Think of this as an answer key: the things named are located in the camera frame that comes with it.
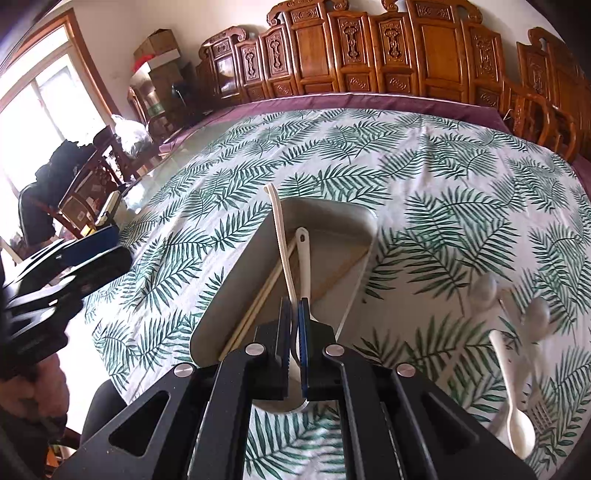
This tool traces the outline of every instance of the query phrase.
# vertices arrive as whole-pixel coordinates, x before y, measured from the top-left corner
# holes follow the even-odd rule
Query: plastic bag
[[[113,115],[113,120],[115,134],[121,139],[121,147],[131,158],[138,158],[141,152],[152,146],[152,137],[145,126],[119,115]]]

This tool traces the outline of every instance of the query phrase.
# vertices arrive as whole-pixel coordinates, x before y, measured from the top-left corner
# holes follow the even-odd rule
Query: white wall
[[[243,25],[254,31],[268,28],[268,11],[278,0],[71,0],[57,12],[74,6],[91,56],[115,103],[124,115],[133,51],[159,28],[171,28],[183,58],[199,63],[199,47],[217,32]],[[350,0],[351,10],[381,14],[380,0]],[[499,32],[504,41],[509,77],[519,79],[515,42],[529,43],[527,31],[543,27],[557,35],[550,23],[527,0],[472,0],[483,23]],[[400,10],[406,10],[399,0]]]

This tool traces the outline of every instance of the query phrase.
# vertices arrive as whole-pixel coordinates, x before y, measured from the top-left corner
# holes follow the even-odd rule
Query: chopstick
[[[314,289],[311,296],[314,301],[319,301],[333,288],[347,273],[353,268],[357,262],[368,254],[369,249],[366,247],[358,247],[356,251],[353,251],[349,258],[341,264],[338,270],[336,270],[329,278],[324,280],[317,288]]]
[[[296,239],[293,238],[290,241],[290,243],[287,245],[287,257],[288,258],[291,256],[291,254],[296,249],[295,242],[296,242]],[[273,290],[275,283],[277,283],[277,280],[279,279],[279,277],[281,276],[282,273],[283,273],[283,265],[281,263],[281,260],[279,259],[277,261],[275,267],[271,271],[271,274],[267,277],[267,280],[263,284],[259,293],[256,295],[251,306],[246,311],[246,314],[244,315],[244,317],[242,318],[242,320],[240,321],[240,323],[237,325],[236,329],[232,333],[232,336],[230,337],[230,339],[226,343],[226,346],[222,350],[222,353],[220,353],[220,356],[218,357],[218,360],[220,360],[220,362],[223,360],[223,358],[229,352],[236,349],[242,343],[242,341],[244,340],[244,337],[248,333],[248,330],[252,326],[252,322],[254,322],[256,316],[261,311],[262,306],[265,304],[267,297],[271,293],[271,290]]]

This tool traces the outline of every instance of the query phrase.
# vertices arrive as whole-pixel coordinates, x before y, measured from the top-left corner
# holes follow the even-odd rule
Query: leaf print tablecloth
[[[503,317],[471,319],[484,272],[514,285],[520,308],[550,304],[541,344],[553,425],[527,462],[549,478],[585,428],[591,401],[591,205],[571,168],[511,135],[439,117],[377,110],[292,111],[246,118],[192,159],[121,232],[131,271],[90,296],[86,321],[117,389],[132,401],[181,361],[189,338],[249,238],[282,197],[373,209],[380,254],[364,318],[347,342],[388,367],[435,381],[462,349],[447,392],[487,425],[506,397],[491,328],[519,352]],[[277,416],[253,409],[245,476],[344,478],[331,405]]]

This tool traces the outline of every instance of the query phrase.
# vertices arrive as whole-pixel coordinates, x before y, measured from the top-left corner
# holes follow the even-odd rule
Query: silver bolt head
[[[174,367],[174,374],[177,377],[185,378],[193,373],[193,369],[194,367],[191,364],[180,364]]]
[[[342,356],[345,353],[345,349],[343,346],[338,345],[337,343],[333,343],[326,347],[326,355],[330,356]]]
[[[414,377],[414,374],[417,373],[417,369],[414,368],[411,364],[400,364],[396,367],[396,372],[401,377]]]
[[[250,356],[259,356],[265,351],[265,346],[260,343],[249,343],[244,350]]]

